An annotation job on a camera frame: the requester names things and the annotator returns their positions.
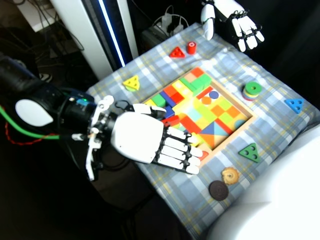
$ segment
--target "golden cookie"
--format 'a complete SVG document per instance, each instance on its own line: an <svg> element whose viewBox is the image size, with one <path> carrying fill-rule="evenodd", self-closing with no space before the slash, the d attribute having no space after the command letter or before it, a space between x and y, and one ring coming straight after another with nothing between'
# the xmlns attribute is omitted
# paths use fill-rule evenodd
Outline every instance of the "golden cookie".
<svg viewBox="0 0 320 240"><path fill-rule="evenodd" d="M221 174L225 184L235 184L239 180L239 173L233 167L226 167Z"/></svg>

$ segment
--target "plaid tablecloth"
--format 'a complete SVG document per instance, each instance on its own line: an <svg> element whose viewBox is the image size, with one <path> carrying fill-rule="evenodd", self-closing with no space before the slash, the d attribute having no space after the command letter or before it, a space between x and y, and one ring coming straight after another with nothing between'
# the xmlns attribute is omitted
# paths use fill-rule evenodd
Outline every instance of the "plaid tablecloth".
<svg viewBox="0 0 320 240"><path fill-rule="evenodd" d="M88 90L96 101L106 95L112 95L115 100L141 103L179 76L199 66L258 115L257 120L204 165L198 175L185 174L155 164L138 163L156 191L195 239L200 237L200 234L244 192L299 133L320 121L320 112L306 100L300 114L291 110L284 100L302 97L248 56L218 35L207 41L202 34L201 26L195 23ZM195 55L186 53L186 45L190 41L197 43ZM186 53L185 58L169 57L176 46ZM136 92L127 91L122 85L124 80L133 75L138 75L140 81L140 90ZM244 84L250 81L257 81L263 87L261 94L253 102L246 101L241 96ZM257 145L260 163L238 154L253 142ZM241 173L239 182L229 186L227 199L216 201L210 196L208 186L214 180L221 180L221 171L231 166Z"/></svg>

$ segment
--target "robotic hand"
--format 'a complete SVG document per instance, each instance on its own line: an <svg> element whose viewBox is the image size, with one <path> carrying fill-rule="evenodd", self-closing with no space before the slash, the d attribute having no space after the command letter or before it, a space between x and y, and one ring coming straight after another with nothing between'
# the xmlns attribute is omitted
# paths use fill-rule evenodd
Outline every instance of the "robotic hand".
<svg viewBox="0 0 320 240"><path fill-rule="evenodd" d="M17 115L19 122L31 129L59 134L60 129L66 129L76 132L69 139L88 139L85 169L91 181L99 170L93 152L101 148L102 141L110 141L119 153L134 161L199 173L198 157L203 152L190 145L195 141L191 134L156 119L164 117L163 108L127 102L123 114L107 113L114 103L112 96L95 104L86 93L57 89L3 56L0 56L0 96L1 100L4 97L1 105L6 103L6 111Z"/></svg>
<svg viewBox="0 0 320 240"><path fill-rule="evenodd" d="M204 36L207 40L214 36L214 23L216 14L222 22L231 20L233 37L237 40L241 52L254 49L265 40L257 26L247 15L248 12L234 0L203 0L204 7L201 11Z"/></svg>

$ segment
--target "blue triangle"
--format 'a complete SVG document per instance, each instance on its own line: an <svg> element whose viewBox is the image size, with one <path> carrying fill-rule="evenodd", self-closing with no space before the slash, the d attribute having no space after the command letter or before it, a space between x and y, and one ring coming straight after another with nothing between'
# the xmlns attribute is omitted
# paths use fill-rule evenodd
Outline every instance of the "blue triangle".
<svg viewBox="0 0 320 240"><path fill-rule="evenodd" d="M229 136L229 134L216 122L214 123L214 135Z"/></svg>
<svg viewBox="0 0 320 240"><path fill-rule="evenodd" d="M205 129L203 129L200 133L201 134L215 134L215 127L214 127L214 121L210 123Z"/></svg>
<svg viewBox="0 0 320 240"><path fill-rule="evenodd" d="M289 108L291 108L296 114L301 113L304 101L305 100L302 98L284 100L284 102L289 106Z"/></svg>

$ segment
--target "led light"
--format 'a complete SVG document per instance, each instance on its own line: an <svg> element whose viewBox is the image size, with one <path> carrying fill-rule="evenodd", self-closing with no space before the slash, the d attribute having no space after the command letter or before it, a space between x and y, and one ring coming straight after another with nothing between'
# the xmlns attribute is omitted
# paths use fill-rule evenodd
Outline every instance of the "led light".
<svg viewBox="0 0 320 240"><path fill-rule="evenodd" d="M111 26L111 22L110 22L108 14L107 14L107 9L105 7L104 1L103 0L99 0L99 4L100 4L101 10L102 10L106 25L108 26L109 32L111 34L111 38L113 40L116 52L118 53L121 65L122 65L122 67L124 67L125 66L125 62L124 62L124 59L122 57L122 54L121 54L121 51L120 51L120 48L119 48L119 45L118 45L114 30L113 30L113 28Z"/></svg>

